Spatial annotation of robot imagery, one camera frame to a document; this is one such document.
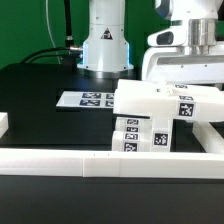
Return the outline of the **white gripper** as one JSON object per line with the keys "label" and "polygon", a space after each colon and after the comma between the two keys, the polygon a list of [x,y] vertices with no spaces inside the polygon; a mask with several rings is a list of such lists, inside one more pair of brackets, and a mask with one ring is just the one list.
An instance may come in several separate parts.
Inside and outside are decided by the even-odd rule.
{"label": "white gripper", "polygon": [[142,64],[143,81],[224,84],[224,41],[215,23],[183,23],[151,34]]}

